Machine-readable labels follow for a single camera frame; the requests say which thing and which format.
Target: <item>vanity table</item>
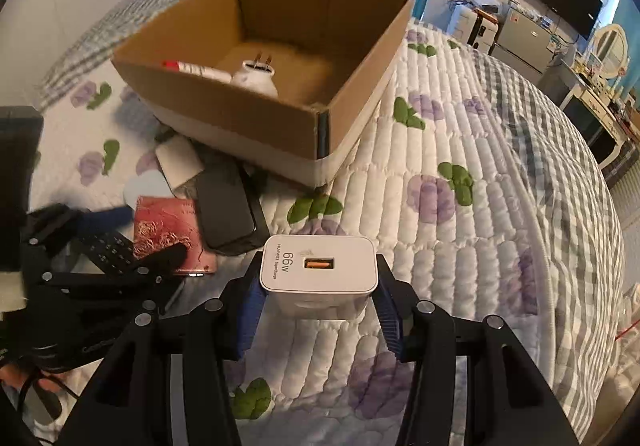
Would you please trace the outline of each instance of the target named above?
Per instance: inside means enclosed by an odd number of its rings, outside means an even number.
[[[596,31],[590,46],[596,61],[601,62],[593,74],[582,60],[558,54],[538,87],[577,127],[599,168],[604,169],[628,140],[625,128],[609,109],[613,90],[606,81],[616,77],[626,63],[626,36],[620,26],[609,25]]]

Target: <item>marker pen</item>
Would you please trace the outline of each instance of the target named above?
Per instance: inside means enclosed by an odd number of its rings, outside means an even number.
[[[231,82],[231,74],[228,72],[216,70],[215,68],[210,68],[208,66],[201,66],[200,64],[182,63],[182,61],[163,61],[162,66],[185,74],[193,74],[194,76],[205,77],[207,79],[219,80],[222,82]]]

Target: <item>bed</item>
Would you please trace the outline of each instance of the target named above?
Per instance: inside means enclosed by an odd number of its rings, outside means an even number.
[[[127,180],[158,166],[159,124],[108,58],[175,1],[127,0],[47,74],[31,207],[121,205]],[[412,20],[335,180],[306,191],[270,176],[261,203],[272,233],[367,236],[421,297],[458,317],[502,315],[585,435],[618,321],[620,226],[580,134],[510,67]],[[172,312],[218,295],[251,257],[189,278]],[[245,360],[226,366],[232,392],[254,382],[271,399],[239,416],[245,444],[394,444],[412,375],[386,350],[372,305],[355,321],[293,321],[268,303]],[[74,372],[72,388],[94,369]],[[464,371],[460,362],[453,444],[462,443]],[[70,406],[38,433],[54,436]]]

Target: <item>usb port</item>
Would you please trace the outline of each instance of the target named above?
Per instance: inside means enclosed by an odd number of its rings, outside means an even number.
[[[305,258],[305,269],[333,269],[333,258]]]

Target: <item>white charger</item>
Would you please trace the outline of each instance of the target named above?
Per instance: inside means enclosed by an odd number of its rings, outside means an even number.
[[[289,317],[351,320],[378,286],[376,250],[363,236],[274,235],[260,284]]]

